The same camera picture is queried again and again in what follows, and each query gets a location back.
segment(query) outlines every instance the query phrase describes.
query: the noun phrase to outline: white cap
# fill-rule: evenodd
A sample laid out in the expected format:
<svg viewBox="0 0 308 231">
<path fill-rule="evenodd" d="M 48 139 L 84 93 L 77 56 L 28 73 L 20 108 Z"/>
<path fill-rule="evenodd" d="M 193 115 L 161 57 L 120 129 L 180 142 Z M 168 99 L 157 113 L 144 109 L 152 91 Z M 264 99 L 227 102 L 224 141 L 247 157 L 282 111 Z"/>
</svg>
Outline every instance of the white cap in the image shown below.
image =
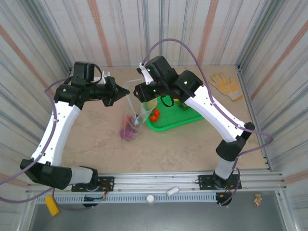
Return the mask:
<svg viewBox="0 0 308 231">
<path fill-rule="evenodd" d="M 154 196 L 153 195 L 148 195 L 147 198 L 146 198 L 146 201 L 149 203 L 149 204 L 152 204 L 154 203 Z"/>
</svg>

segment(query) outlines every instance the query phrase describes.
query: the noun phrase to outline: striped wall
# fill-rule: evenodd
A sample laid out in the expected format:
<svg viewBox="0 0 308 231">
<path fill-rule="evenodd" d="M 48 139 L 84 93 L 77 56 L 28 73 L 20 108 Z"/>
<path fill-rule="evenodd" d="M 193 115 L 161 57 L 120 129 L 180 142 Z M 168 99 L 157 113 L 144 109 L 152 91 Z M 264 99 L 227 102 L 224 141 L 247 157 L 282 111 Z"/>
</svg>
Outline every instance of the striped wall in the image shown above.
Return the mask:
<svg viewBox="0 0 308 231">
<path fill-rule="evenodd" d="M 308 230 L 308 1 L 281 1 L 256 51 L 243 63 L 244 81 L 267 148 L 282 171 L 302 230 Z"/>
<path fill-rule="evenodd" d="M 0 181 L 18 172 L 36 149 L 50 117 L 44 89 L 66 71 L 21 1 L 0 1 Z M 2 197 L 24 198 L 25 175 L 0 186 Z M 0 230 L 14 230 L 22 205 L 0 202 Z"/>
<path fill-rule="evenodd" d="M 236 64 L 271 0 L 34 0 L 70 62 L 134 66 L 160 39 L 185 42 L 206 65 Z M 155 49 L 194 64 L 179 44 Z"/>
</svg>

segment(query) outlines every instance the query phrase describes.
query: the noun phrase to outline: tomato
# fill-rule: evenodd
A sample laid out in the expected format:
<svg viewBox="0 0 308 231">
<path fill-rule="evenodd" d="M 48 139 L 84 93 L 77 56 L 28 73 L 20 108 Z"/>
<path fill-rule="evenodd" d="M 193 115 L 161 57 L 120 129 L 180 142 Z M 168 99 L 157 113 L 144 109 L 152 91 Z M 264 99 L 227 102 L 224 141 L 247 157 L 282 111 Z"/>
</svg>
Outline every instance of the tomato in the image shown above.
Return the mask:
<svg viewBox="0 0 308 231">
<path fill-rule="evenodd" d="M 152 116 L 150 117 L 150 121 L 151 121 L 152 123 L 155 123 L 155 122 L 158 121 L 158 117 L 155 116 L 155 115 L 152 115 Z"/>
<path fill-rule="evenodd" d="M 159 112 L 158 109 L 154 109 L 154 110 L 153 110 L 153 114 L 154 114 L 155 116 L 159 117 L 160 112 Z"/>
</svg>

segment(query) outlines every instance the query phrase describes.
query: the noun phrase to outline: clear plastic bag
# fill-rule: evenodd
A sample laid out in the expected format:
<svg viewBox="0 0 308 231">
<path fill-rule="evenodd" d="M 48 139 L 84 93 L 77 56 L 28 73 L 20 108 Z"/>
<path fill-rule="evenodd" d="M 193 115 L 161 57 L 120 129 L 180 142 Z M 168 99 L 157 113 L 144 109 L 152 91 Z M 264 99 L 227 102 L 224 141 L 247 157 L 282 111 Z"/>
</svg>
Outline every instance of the clear plastic bag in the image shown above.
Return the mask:
<svg viewBox="0 0 308 231">
<path fill-rule="evenodd" d="M 141 132 L 142 126 L 157 105 L 157 99 L 147 103 L 141 103 L 133 94 L 135 86 L 144 80 L 136 79 L 128 81 L 124 84 L 124 88 L 128 89 L 130 94 L 126 96 L 127 102 L 123 113 L 122 126 L 120 130 L 121 138 L 130 141 L 137 137 Z"/>
</svg>

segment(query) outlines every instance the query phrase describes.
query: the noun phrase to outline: yellow glove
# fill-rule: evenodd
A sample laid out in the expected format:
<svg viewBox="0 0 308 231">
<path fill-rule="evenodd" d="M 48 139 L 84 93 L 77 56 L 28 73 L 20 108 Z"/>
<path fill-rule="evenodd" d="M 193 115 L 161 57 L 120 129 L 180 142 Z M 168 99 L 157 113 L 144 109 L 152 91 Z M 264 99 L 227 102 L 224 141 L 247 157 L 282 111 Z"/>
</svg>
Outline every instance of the yellow glove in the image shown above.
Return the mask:
<svg viewBox="0 0 308 231">
<path fill-rule="evenodd" d="M 233 101 L 237 101 L 243 97 L 237 85 L 235 78 L 228 79 L 224 73 L 214 74 L 209 81 L 222 94 L 229 96 Z"/>
</svg>

